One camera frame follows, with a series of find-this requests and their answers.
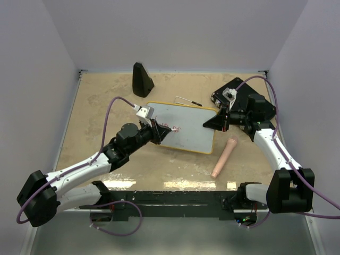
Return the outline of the yellow framed whiteboard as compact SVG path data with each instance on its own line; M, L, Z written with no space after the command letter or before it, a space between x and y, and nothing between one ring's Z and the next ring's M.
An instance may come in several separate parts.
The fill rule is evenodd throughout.
M215 109L156 101L147 105L154 109L152 117L158 124L177 129L165 137L161 146L206 155L213 152L215 130L203 127L203 123L217 114Z

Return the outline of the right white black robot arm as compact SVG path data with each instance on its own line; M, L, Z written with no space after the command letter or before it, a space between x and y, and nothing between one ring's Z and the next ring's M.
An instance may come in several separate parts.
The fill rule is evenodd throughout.
M236 196L241 208L248 209L260 202L274 214L308 212L312 208L315 175L311 169L297 163L284 148L273 124L265 119L269 110L267 104L264 96L250 94L245 111L232 111L223 106L216 116L204 122L203 127L223 132L230 125L242 127L274 170L269 185L241 183Z

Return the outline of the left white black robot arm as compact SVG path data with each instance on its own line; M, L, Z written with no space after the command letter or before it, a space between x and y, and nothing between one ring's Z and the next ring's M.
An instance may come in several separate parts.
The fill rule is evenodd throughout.
M90 178L114 171L129 161L129 156L148 142L161 144L172 129L151 120L150 124L139 126L127 123L111 141L100 150L78 164L58 172L43 174L38 170L31 173L21 189L17 201L20 210L16 221L25 214L33 227L40 226L53 218L61 205L57 196L66 194L72 188Z

